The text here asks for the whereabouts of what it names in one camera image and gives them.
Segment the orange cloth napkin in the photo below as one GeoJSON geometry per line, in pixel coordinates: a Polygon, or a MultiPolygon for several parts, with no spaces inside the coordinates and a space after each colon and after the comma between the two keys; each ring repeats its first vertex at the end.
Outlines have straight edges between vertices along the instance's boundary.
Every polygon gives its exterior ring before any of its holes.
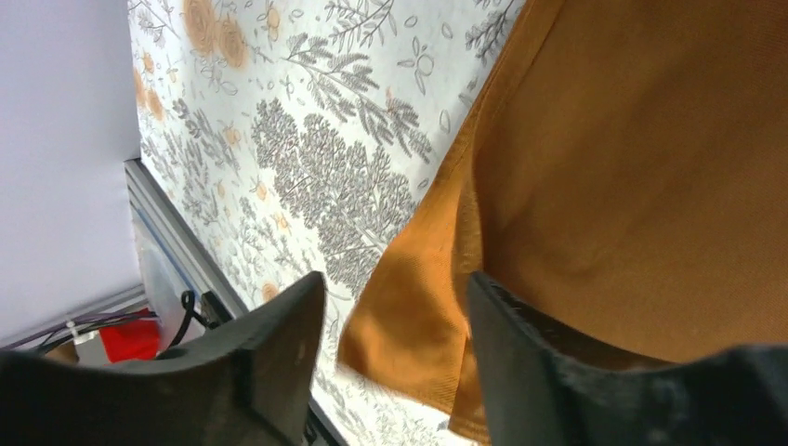
{"type": "Polygon", "coordinates": [[[655,369],[787,348],[787,5],[529,1],[337,359],[491,442],[467,284],[655,369]]]}

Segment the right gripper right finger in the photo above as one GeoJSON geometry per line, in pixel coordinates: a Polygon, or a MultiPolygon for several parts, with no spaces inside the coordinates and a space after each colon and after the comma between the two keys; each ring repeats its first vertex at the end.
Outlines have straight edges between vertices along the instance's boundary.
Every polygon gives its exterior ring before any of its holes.
{"type": "Polygon", "coordinates": [[[495,445],[783,445],[787,348],[613,371],[619,349],[574,331],[475,272],[468,314],[495,445]]]}

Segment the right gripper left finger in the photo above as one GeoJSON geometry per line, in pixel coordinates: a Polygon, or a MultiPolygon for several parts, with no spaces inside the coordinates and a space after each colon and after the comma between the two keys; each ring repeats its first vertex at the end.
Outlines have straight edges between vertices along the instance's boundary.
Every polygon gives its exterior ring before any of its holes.
{"type": "Polygon", "coordinates": [[[233,321],[150,361],[70,365],[1,355],[5,445],[297,445],[321,342],[313,271],[233,321]]]}

